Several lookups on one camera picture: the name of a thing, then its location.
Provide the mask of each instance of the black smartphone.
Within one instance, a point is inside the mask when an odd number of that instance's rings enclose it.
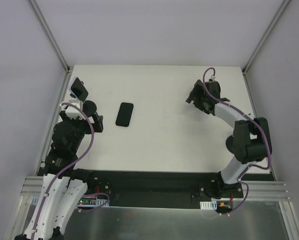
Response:
[[[69,91],[80,101],[85,102],[89,95],[89,92],[83,85],[83,82],[78,78],[74,77],[69,83]]]
[[[115,124],[120,127],[128,127],[130,125],[133,108],[133,103],[122,102],[118,110]]]

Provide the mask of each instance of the gray wall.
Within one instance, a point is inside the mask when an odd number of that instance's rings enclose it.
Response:
[[[299,219],[299,0],[291,3],[247,74],[269,120],[274,170],[287,181]]]
[[[0,240],[34,173],[65,72],[26,0],[0,0]]]
[[[282,0],[37,0],[68,64],[241,66]]]

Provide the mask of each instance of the phone screen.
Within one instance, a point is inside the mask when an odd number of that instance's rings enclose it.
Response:
[[[76,96],[76,98],[82,101],[83,103],[85,102],[86,98],[89,95],[89,92],[86,90],[83,83],[78,77],[74,80],[73,84],[70,86],[70,90]]]

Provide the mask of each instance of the white table surface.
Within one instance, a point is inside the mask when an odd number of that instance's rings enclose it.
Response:
[[[206,66],[75,65],[103,115],[89,153],[75,168],[111,171],[218,172],[232,159],[225,141],[233,129],[185,102]],[[239,67],[216,67],[221,97],[243,110],[252,107]],[[67,91],[65,101],[72,99]],[[133,103],[129,127],[115,125],[122,102]],[[83,139],[77,156],[87,148]],[[259,163],[266,166],[265,160]],[[251,168],[250,173],[268,173]]]

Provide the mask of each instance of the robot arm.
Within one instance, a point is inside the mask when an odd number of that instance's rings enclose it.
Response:
[[[103,116],[97,114],[92,101],[84,104],[80,100],[69,102],[71,105],[62,108],[59,113],[63,121],[53,129],[51,149],[45,159],[43,186],[34,214],[24,234],[16,236],[15,240],[63,239],[79,200],[89,187],[94,188],[90,171],[73,168],[74,162],[78,161],[76,152],[85,134],[103,132]],[[94,123],[83,119],[86,117],[92,117]]]
[[[227,98],[221,98],[220,84],[210,79],[205,83],[207,90],[217,99],[230,103]],[[222,195],[237,188],[238,178],[241,178],[250,165],[262,161],[266,156],[266,146],[260,131],[247,118],[227,105],[211,98],[205,91],[203,82],[197,80],[186,100],[206,114],[212,114],[233,128],[232,136],[226,140],[227,149],[234,154],[229,164],[218,173],[215,181],[204,192],[211,198],[220,199]],[[254,118],[266,135],[272,152],[268,122],[263,117]]]

